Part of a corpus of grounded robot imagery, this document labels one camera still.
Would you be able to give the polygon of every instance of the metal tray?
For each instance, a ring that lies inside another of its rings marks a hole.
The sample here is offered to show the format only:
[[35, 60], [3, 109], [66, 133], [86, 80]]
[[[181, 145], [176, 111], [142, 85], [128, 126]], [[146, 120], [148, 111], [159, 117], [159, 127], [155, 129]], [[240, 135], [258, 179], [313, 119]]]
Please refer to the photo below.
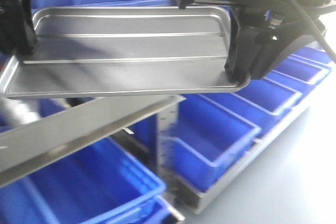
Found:
[[230, 21], [219, 7], [52, 7], [33, 18], [40, 47], [13, 54], [4, 97], [233, 92]]

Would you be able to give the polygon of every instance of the blue bin rim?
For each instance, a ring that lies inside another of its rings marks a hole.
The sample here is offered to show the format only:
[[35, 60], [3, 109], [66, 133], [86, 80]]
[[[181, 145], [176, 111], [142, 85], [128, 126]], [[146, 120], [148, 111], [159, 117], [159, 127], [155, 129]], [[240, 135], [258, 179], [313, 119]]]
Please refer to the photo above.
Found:
[[291, 57], [291, 56], [287, 57], [285, 60], [294, 61], [296, 63], [306, 65], [309, 68], [316, 68], [316, 69], [320, 70], [319, 73], [316, 76], [314, 76], [314, 78], [312, 78], [310, 81], [304, 81], [306, 84], [312, 84], [312, 85], [317, 84], [318, 81], [320, 81], [324, 76], [326, 76], [331, 71], [331, 69], [329, 69], [328, 67], [324, 68], [324, 67], [321, 67], [321, 66], [310, 64], [310, 63], [307, 63], [305, 61], [302, 61], [298, 58], [294, 58], [294, 57]]
[[250, 126], [251, 129], [250, 131], [248, 131], [245, 135], [243, 135], [242, 137], [240, 137], [239, 139], [236, 140], [235, 143], [233, 143], [225, 152], [223, 152], [222, 154], [220, 154], [214, 161], [210, 161], [208, 158], [206, 158], [204, 155], [202, 155], [199, 151], [197, 151], [196, 149], [194, 149], [193, 147], [191, 147], [189, 144], [185, 143], [182, 139], [180, 139], [179, 137], [174, 137], [175, 142], [180, 143], [181, 145], [183, 145], [185, 148], [187, 148], [189, 151], [191, 151], [192, 153], [194, 153], [198, 158], [200, 158], [204, 163], [206, 163], [208, 166], [210, 167], [217, 167], [219, 164], [221, 164], [227, 157], [227, 155], [231, 155], [230, 152], [232, 152], [232, 150], [236, 149], [237, 147], [240, 147], [240, 145], [245, 145], [245, 141], [241, 142], [240, 140], [242, 139], [247, 139], [247, 140], [251, 140], [254, 139], [260, 132], [261, 132], [261, 128], [259, 126], [257, 126], [256, 124], [250, 122], [249, 120], [243, 118], [242, 116], [236, 114], [235, 112], [229, 110], [228, 108], [212, 101], [211, 99], [209, 99], [208, 97], [205, 97], [202, 94], [196, 94], [196, 96], [201, 97], [203, 100], [215, 105], [218, 107], [218, 109], [225, 111], [226, 113], [232, 115], [233, 117], [235, 117], [237, 120], [245, 123], [246, 125]]
[[278, 107], [274, 110], [274, 111], [269, 111], [269, 110], [266, 110], [265, 108], [257, 105], [256, 103], [252, 102], [252, 101], [249, 101], [247, 100], [246, 98], [244, 97], [241, 97], [239, 94], [235, 94], [236, 96], [242, 98], [242, 100], [250, 103], [250, 104], [253, 104], [255, 107], [263, 110], [263, 111], [267, 111], [268, 113], [271, 113], [272, 115], [280, 115], [283, 111], [283, 108], [289, 108], [291, 107], [301, 96], [302, 96], [302, 93], [295, 90], [295, 89], [292, 89], [286, 85], [283, 85], [279, 82], [276, 82], [276, 81], [273, 81], [267, 77], [264, 77], [263, 79], [261, 79], [260, 81], [267, 81], [267, 82], [270, 82], [272, 83], [273, 85], [275, 86], [278, 86], [278, 87], [281, 87], [283, 89], [286, 89], [286, 90], [289, 90], [293, 93], [293, 95], [291, 97], [289, 97], [286, 101], [284, 101], [282, 104], [278, 105]]
[[[293, 92], [293, 95], [292, 95], [289, 99], [287, 99], [285, 102], [283, 102], [282, 104], [280, 104], [274, 111], [269, 111], [269, 110], [263, 108], [262, 106], [260, 106], [260, 105], [258, 105], [258, 104], [256, 104], [256, 103], [254, 103], [254, 102], [252, 102], [252, 101], [250, 101], [250, 100], [248, 100], [248, 99], [242, 97], [241, 95], [239, 95], [239, 94], [237, 94], [237, 93], [226, 93], [226, 94], [228, 94], [228, 95], [233, 95], [233, 96], [235, 96], [236, 98], [241, 99], [242, 101], [246, 102], [247, 104], [249, 104], [249, 105], [251, 105], [251, 106], [253, 106], [253, 107], [256, 107], [257, 109], [259, 109], [259, 110], [261, 110], [261, 111], [263, 111], [263, 112], [265, 112], [265, 113], [267, 113], [267, 114], [269, 114], [269, 115], [273, 115], [273, 116], [277, 116], [277, 115], [281, 114], [281, 112], [282, 112], [282, 108], [283, 108], [283, 107], [287, 108], [287, 107], [291, 106], [295, 101], [297, 101], [297, 100], [302, 96], [302, 93], [301, 93], [301, 92], [299, 92], [299, 91], [297, 91], [297, 90], [295, 90], [295, 89], [292, 89], [292, 88], [290, 88], [290, 87], [288, 87], [288, 86], [286, 86], [286, 85], [284, 85], [284, 84], [281, 84], [281, 83], [279, 83], [279, 82], [273, 81], [273, 80], [271, 80], [271, 79], [269, 79], [269, 78], [267, 78], [267, 77], [263, 78], [262, 80], [268, 81], [268, 82], [270, 82], [270, 83], [272, 83], [272, 84], [274, 84], [274, 85], [276, 85], [276, 86], [280, 86], [280, 87], [282, 87], [282, 88], [284, 88], [284, 89], [290, 90], [290, 91]], [[206, 97], [206, 99], [211, 100], [213, 103], [216, 103], [216, 104], [219, 105], [219, 106], [223, 106], [223, 107], [225, 107], [224, 105], [221, 105], [221, 104], [217, 103], [216, 101], [212, 100], [211, 98]]]
[[[331, 70], [329, 70], [329, 69], [326, 69], [326, 70], [327, 70], [327, 71], [326, 71], [326, 74], [328, 74], [328, 73], [331, 72]], [[309, 83], [309, 82], [300, 80], [300, 79], [298, 79], [298, 78], [296, 78], [296, 77], [293, 77], [293, 76], [290, 76], [290, 75], [288, 75], [288, 74], [279, 72], [279, 71], [277, 71], [277, 70], [272, 70], [271, 72], [276, 73], [276, 74], [278, 74], [278, 75], [280, 75], [280, 76], [284, 76], [284, 77], [286, 77], [286, 78], [288, 78], [288, 79], [291, 79], [291, 80], [300, 82], [300, 83], [305, 84], [305, 85], [309, 85], [309, 86], [316, 86], [316, 85], [317, 85], [317, 84], [312, 84], [312, 83]]]
[[165, 217], [167, 214], [169, 214], [169, 212], [170, 212], [169, 209], [168, 209], [169, 203], [167, 201], [165, 201], [165, 199], [163, 199], [160, 196], [157, 196], [155, 198], [155, 203], [158, 204], [160, 208], [154, 214], [152, 214], [149, 217], [149, 219], [144, 222], [144, 224], [152, 223], [151, 219], [153, 219], [155, 217], [161, 219], [161, 218]]
[[[321, 50], [321, 49], [317, 49], [317, 48], [311, 48], [311, 47], [303, 47], [303, 48], [308, 48], [308, 49], [311, 49], [311, 50], [314, 50], [314, 51], [318, 51], [318, 52], [321, 52], [321, 53], [324, 53], [324, 54], [327, 54], [324, 50]], [[318, 64], [319, 66], [323, 66], [323, 67], [326, 67], [328, 69], [333, 69], [335, 67], [335, 63], [330, 59], [330, 62], [328, 64], [325, 64], [325, 63], [322, 63], [322, 62], [319, 62], [319, 61], [316, 61], [316, 60], [312, 60], [310, 58], [306, 58], [305, 56], [301, 56], [301, 55], [298, 55], [295, 53], [291, 54], [289, 57], [291, 56], [295, 56], [299, 59], [304, 59], [304, 60], [308, 60], [310, 62], [312, 62], [313, 64], [316, 63]]]

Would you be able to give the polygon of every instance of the black cable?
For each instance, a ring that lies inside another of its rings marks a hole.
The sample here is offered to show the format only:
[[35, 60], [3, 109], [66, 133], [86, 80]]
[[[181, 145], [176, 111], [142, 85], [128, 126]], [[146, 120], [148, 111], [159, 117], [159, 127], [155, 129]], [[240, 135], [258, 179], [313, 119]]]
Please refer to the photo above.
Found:
[[326, 51], [326, 53], [330, 56], [330, 58], [336, 63], [335, 52], [329, 46], [326, 39], [321, 35], [320, 30], [317, 28], [316, 24], [307, 14], [305, 9], [299, 4], [299, 2], [297, 2], [297, 0], [288, 0], [288, 1], [293, 6], [293, 8], [298, 12], [298, 14], [301, 16], [303, 21], [308, 25], [316, 41]]

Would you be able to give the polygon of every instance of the metal rack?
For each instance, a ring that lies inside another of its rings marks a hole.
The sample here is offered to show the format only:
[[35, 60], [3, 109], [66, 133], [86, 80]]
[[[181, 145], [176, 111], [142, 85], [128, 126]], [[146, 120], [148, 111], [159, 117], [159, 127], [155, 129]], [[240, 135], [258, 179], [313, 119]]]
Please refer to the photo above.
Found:
[[[186, 205], [192, 212], [200, 214], [222, 191], [276, 138], [279, 136], [299, 115], [301, 115], [313, 102], [318, 95], [321, 95], [332, 81], [336, 78], [336, 74], [331, 74], [323, 80], [309, 95], [307, 95], [300, 103], [298, 103], [272, 130], [270, 130], [263, 138], [255, 139], [253, 147], [233, 165], [207, 192], [203, 193], [192, 186], [188, 181], [176, 174], [172, 170], [165, 169], [165, 174], [169, 178], [168, 186], [170, 192], [173, 192], [176, 199]], [[113, 136], [121, 145], [123, 145], [131, 153], [135, 153], [143, 161], [148, 161], [150, 150], [143, 146], [134, 137], [126, 132], [118, 133]], [[158, 137], [157, 145], [161, 145], [162, 139]], [[171, 194], [168, 194], [168, 200], [173, 204]]]
[[179, 95], [99, 98], [4, 132], [0, 134], [0, 186], [182, 100]]

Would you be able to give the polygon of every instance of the metal bar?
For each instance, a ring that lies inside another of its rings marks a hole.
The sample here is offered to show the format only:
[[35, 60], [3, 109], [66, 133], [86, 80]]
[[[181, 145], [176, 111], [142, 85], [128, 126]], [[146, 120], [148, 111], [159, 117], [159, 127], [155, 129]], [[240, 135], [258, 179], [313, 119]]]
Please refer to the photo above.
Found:
[[0, 187], [182, 101], [179, 95], [95, 99], [0, 134]]
[[171, 169], [174, 167], [174, 138], [171, 129], [177, 123], [178, 104], [160, 111], [156, 116], [155, 168], [158, 176], [166, 183], [163, 197], [174, 204], [176, 197], [176, 178]]
[[235, 165], [233, 165], [207, 192], [203, 193], [188, 181], [176, 175], [177, 197], [191, 211], [200, 214], [221, 192], [268, 146], [280, 135], [302, 112], [304, 112], [317, 94], [330, 87], [336, 73], [331, 73], [315, 90], [297, 104], [272, 130], [262, 139], [256, 139], [255, 145]]

